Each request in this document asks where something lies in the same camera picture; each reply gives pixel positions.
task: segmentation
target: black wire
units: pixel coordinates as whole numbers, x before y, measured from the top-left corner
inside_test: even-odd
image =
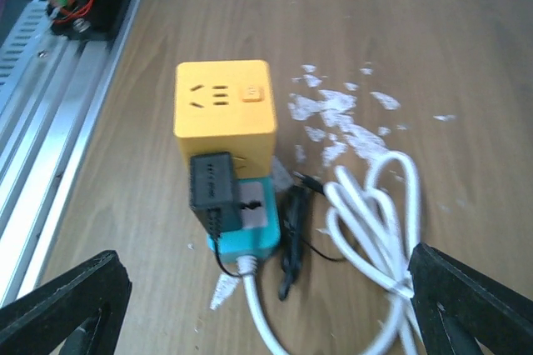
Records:
[[[213,247],[215,249],[214,253],[215,253],[215,259],[217,260],[217,264],[218,264],[218,267],[225,273],[227,274],[228,276],[231,276],[233,278],[244,278],[246,276],[253,276],[255,273],[254,272],[249,272],[249,273],[244,273],[244,274],[241,274],[239,272],[237,273],[232,273],[230,272],[229,270],[226,269],[226,267],[224,266],[224,264],[222,263],[222,260],[220,259],[220,248],[218,247],[218,239],[215,239],[212,237],[212,240],[213,240]]]
[[[303,241],[304,244],[306,244],[312,251],[314,251],[317,255],[320,255],[324,259],[330,262],[344,262],[346,261],[346,258],[344,257],[328,257],[325,253],[320,252],[316,247],[308,242],[304,237],[300,237],[300,239]]]
[[[313,177],[301,177],[301,185],[295,184],[289,188],[286,196],[283,198],[280,206],[280,217],[282,221],[281,247],[283,254],[281,256],[281,269],[285,277],[281,281],[278,297],[284,301],[296,282],[301,271],[303,248],[302,243],[306,244],[313,252],[331,262],[342,262],[344,258],[328,257],[319,251],[304,237],[304,224],[309,213],[309,205],[313,192],[324,193],[323,186]]]

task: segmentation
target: black power adapter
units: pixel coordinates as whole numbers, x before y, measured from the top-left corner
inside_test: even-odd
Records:
[[[189,207],[213,239],[242,228],[239,187],[229,152],[191,157],[189,178]]]

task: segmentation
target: red wire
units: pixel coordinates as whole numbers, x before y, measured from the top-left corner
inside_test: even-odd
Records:
[[[70,21],[72,21],[75,18],[83,18],[84,16],[86,16],[91,11],[91,8],[92,8],[93,4],[94,4],[94,0],[89,0],[87,2],[87,4],[85,4],[82,7],[82,9],[79,9],[76,12],[69,12],[67,14],[67,17],[65,17],[64,19],[55,20],[54,23],[61,24],[61,23],[70,22]],[[63,8],[60,8],[60,12],[64,13],[64,11],[65,10]]]

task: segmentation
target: white cable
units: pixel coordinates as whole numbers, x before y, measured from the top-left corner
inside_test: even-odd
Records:
[[[381,173],[394,161],[402,165],[405,173],[405,243],[402,242],[394,202],[377,187]],[[410,301],[413,288],[411,275],[407,270],[412,251],[420,241],[420,182],[416,166],[404,153],[388,152],[372,163],[364,189],[345,167],[336,167],[335,174],[338,182],[329,182],[324,186],[324,193],[331,203],[326,214],[331,239],[353,266],[390,293],[391,306],[386,321],[363,355],[385,354],[398,334],[406,354],[416,355],[411,329],[418,336],[420,331]],[[339,227],[340,221],[354,235],[371,264],[346,241]],[[237,262],[242,274],[256,271],[257,260],[254,257],[241,257]],[[268,327],[253,276],[244,277],[244,288],[253,321],[266,346],[273,355],[288,355]]]
[[[248,307],[252,314],[253,322],[256,324],[257,331],[266,344],[266,347],[274,355],[289,355],[281,344],[276,340],[268,322],[265,319],[259,296],[257,295],[257,286],[255,276],[249,274],[257,270],[257,260],[252,256],[244,256],[237,259],[239,273],[246,275],[244,279],[244,291],[247,295]]]

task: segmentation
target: wooden table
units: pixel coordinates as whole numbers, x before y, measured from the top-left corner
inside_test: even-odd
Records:
[[[287,168],[332,179],[321,160],[329,138],[313,142],[304,127],[339,133],[317,115],[294,121],[290,94],[356,95],[356,123],[374,133],[390,128],[386,145],[420,169],[425,241],[533,298],[531,2],[143,0],[45,280],[114,248],[133,280],[118,354],[267,354],[242,286],[209,310],[219,270],[187,208],[187,173],[172,135],[178,63],[262,58],[282,126],[276,155]],[[302,64],[316,66],[319,88],[292,82]],[[348,92],[344,83],[360,87]],[[401,107],[385,110],[375,91]],[[295,144],[305,150],[302,164]],[[359,178],[367,168],[350,147],[334,164]],[[401,206],[398,180],[391,172],[382,185]],[[326,207],[316,199],[311,239],[335,254],[316,231]],[[287,302],[276,297],[278,259],[258,279],[270,323],[291,353],[359,353],[386,314],[384,292],[349,264],[308,256]]]

